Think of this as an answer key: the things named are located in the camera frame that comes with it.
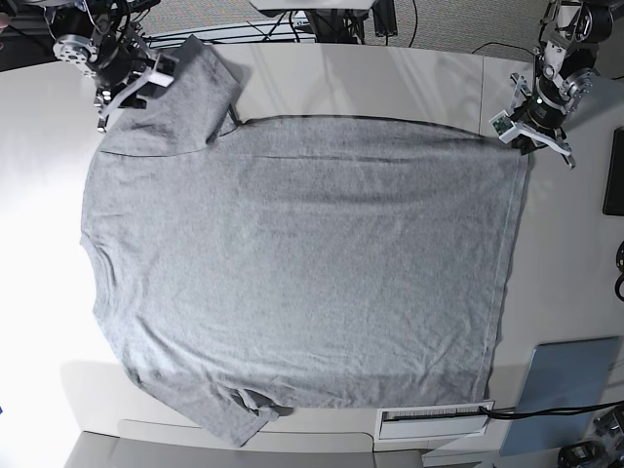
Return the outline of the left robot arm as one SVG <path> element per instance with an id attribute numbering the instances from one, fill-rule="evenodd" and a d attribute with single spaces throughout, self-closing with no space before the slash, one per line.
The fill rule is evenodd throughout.
<path id="1" fill-rule="evenodd" d="M 550 1 L 540 21 L 530 78 L 514 73 L 499 139 L 526 155 L 548 147 L 576 166 L 564 123 L 593 87 L 600 44 L 615 23 L 614 1 Z"/>

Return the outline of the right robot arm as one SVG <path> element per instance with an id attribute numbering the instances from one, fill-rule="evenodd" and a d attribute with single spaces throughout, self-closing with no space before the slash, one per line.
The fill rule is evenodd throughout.
<path id="1" fill-rule="evenodd" d="M 155 88 L 175 80 L 177 59 L 150 48 L 140 20 L 157 1 L 28 1 L 41 9 L 56 59 L 74 65 L 96 85 L 97 130 L 124 108 L 143 109 Z"/>

